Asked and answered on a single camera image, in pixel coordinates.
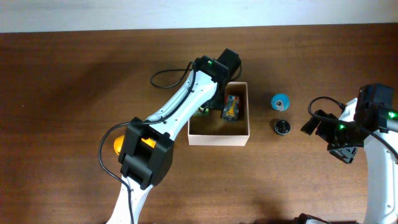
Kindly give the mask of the pastel rubik cube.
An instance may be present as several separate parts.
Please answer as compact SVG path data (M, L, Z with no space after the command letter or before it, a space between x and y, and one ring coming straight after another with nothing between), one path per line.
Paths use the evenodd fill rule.
M199 109L194 112L193 116L208 116L209 115L209 109L208 108L202 108L199 107Z

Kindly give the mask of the blue white egg toy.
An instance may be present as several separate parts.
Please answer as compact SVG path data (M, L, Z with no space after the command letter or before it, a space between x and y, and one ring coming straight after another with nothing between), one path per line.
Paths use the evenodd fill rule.
M272 97L271 106L273 110L285 111L290 106L289 97L283 93L278 93Z

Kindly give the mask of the black round disc toy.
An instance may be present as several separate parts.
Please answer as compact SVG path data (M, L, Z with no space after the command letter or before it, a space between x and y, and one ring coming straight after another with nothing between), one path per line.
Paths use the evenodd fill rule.
M285 136L290 133L291 125L288 121L284 119L279 119L274 124L274 131L280 136Z

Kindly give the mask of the yellow submarine toy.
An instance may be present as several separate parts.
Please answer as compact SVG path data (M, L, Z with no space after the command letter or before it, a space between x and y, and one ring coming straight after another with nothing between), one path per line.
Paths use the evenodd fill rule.
M123 141L124 141L124 135L122 135L114 140L113 148L117 155L119 155L121 152ZM152 138L147 138L147 139L142 138L141 142L145 143L146 145L150 146L151 148L155 148L155 145L157 143Z

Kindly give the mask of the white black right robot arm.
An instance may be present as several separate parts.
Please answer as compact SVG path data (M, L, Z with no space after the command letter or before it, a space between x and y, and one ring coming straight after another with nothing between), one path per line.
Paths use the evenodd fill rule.
M339 116L309 111L301 131L327 142L327 151L351 164L359 148L368 165L368 204L365 223L397 223L397 110L394 89L375 83L364 85L358 97L343 104Z

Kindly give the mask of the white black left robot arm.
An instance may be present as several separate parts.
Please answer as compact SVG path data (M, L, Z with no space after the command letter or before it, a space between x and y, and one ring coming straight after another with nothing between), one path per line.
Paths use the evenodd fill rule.
M242 72L241 59L203 56L188 63L178 80L180 89L145 120L133 118L105 133L124 127L115 140L121 175L106 173L121 183L121 190L108 223L137 223L150 190L159 185L172 165L174 141L187 121L201 107L216 101L232 76Z

